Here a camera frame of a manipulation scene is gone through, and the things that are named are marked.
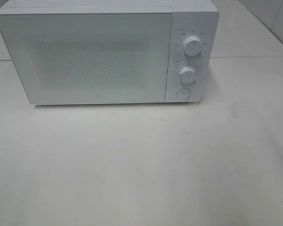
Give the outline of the white round door button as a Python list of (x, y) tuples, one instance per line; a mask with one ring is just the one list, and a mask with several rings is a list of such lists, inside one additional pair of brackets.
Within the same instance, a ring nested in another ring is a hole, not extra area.
[(179, 89), (176, 93), (177, 98), (187, 100), (190, 98), (191, 91), (187, 88)]

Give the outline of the white microwave knob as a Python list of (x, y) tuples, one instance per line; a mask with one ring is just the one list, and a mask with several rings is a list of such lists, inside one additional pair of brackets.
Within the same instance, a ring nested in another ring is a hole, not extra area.
[(201, 52), (202, 41), (197, 36), (189, 36), (183, 41), (184, 53), (188, 56), (195, 56)]
[(181, 83), (190, 84), (196, 79), (196, 71), (194, 68), (186, 66), (179, 70), (179, 78)]

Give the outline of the white microwave door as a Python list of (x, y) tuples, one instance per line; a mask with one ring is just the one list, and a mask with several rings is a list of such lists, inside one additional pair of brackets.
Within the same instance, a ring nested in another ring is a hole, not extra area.
[(172, 15), (0, 15), (34, 105), (165, 99)]

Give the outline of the white microwave oven body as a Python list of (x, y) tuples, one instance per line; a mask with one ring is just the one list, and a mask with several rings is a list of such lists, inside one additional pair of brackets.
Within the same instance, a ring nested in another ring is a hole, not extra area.
[[(208, 74), (220, 16), (209, 0), (10, 0), (0, 7), (0, 15), (162, 13), (170, 13), (172, 20), (165, 99), (161, 103), (198, 102)], [(195, 56), (188, 56), (183, 50), (183, 41), (189, 36), (197, 36), (202, 41), (201, 52)], [(194, 68), (197, 74), (190, 84), (181, 83), (179, 78), (179, 70), (186, 66)], [(182, 88), (191, 91), (189, 99), (177, 98), (176, 93)]]

